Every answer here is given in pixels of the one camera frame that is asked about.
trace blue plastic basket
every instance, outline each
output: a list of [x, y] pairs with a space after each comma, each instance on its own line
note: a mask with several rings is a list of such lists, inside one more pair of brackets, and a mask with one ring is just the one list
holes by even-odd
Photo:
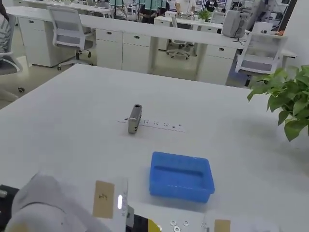
[[211, 168], [203, 158], [154, 152], [149, 183], [153, 196], [206, 203], [214, 193]]

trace power strip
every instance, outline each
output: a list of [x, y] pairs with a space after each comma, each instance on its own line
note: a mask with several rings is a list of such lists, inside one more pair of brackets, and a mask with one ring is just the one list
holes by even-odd
[[[118, 120], [118, 122], [121, 123], [128, 123], [128, 117], [125, 117], [121, 120]], [[167, 123], [167, 122], [159, 122], [156, 120], [150, 120], [150, 119], [140, 119], [140, 126], [145, 126], [145, 127], [153, 127], [153, 128], [159, 128], [159, 129], [164, 129], [164, 130], [169, 130], [169, 131], [179, 131], [179, 132], [185, 132], [185, 129], [181, 124], [176, 124], [176, 123]]]

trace drawer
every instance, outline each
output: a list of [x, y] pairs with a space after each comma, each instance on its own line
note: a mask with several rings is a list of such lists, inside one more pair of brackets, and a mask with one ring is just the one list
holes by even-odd
[[122, 32], [112, 31], [112, 30], [101, 30], [97, 29], [97, 40], [106, 40], [112, 42], [120, 42], [122, 43]]
[[170, 26], [170, 22], [163, 22], [163, 21], [159, 21], [159, 20], [154, 20], [154, 24], [158, 25], [158, 26], [166, 26], [166, 27]]
[[28, 18], [19, 18], [18, 19], [20, 28], [26, 30], [45, 30], [44, 21], [42, 20], [34, 20]]
[[204, 27], [204, 26], [202, 26], [201, 31], [210, 32], [210, 33], [217, 33], [218, 29], [217, 28], [212, 28], [212, 27]]
[[150, 36], [124, 33], [124, 44], [140, 45], [150, 47]]
[[207, 45], [206, 55], [213, 57], [222, 57], [228, 59], [234, 59], [236, 49], [229, 47], [218, 47], [214, 45]]

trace potted plant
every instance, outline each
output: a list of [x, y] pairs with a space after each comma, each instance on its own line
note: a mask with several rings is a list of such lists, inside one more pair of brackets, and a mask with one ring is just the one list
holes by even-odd
[[201, 22], [208, 22], [211, 13], [208, 10], [200, 11], [197, 13], [197, 17]]
[[289, 141], [298, 137], [305, 127], [309, 136], [309, 65], [293, 69], [293, 79], [283, 68], [271, 75], [258, 77], [247, 97], [250, 101], [256, 94], [269, 95], [267, 110], [274, 112], [281, 109], [278, 125], [285, 123], [284, 132]]

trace office floor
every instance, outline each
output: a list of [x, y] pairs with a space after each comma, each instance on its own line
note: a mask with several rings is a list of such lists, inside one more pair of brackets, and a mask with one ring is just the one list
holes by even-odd
[[[34, 90], [60, 73], [56, 67], [47, 68], [27, 64], [25, 48], [23, 46], [19, 27], [16, 27], [15, 29], [12, 48], [15, 57], [17, 57], [18, 61], [23, 66], [23, 71], [17, 74], [2, 76], [0, 78], [1, 88], [4, 88], [5, 90], [10, 91], [17, 96], [22, 97], [23, 95]], [[96, 64], [97, 55], [95, 50], [92, 51], [92, 57], [90, 59], [87, 58], [87, 56], [84, 54], [81, 55], [81, 59], [90, 60]], [[189, 60], [185, 60], [183, 58], [170, 58], [168, 55], [166, 55], [165, 52], [159, 52], [156, 60], [154, 74], [194, 80], [194, 69], [196, 67], [196, 62], [197, 58], [194, 56], [191, 56]], [[67, 68], [69, 68], [69, 66], [63, 67], [62, 72]], [[244, 79], [237, 79], [234, 77], [229, 78], [227, 81], [227, 85], [234, 87], [244, 87], [244, 83]], [[25, 88], [25, 93], [18, 93], [18, 87]], [[10, 104], [10, 102], [4, 101], [2, 99], [3, 97], [0, 96], [0, 109]]]

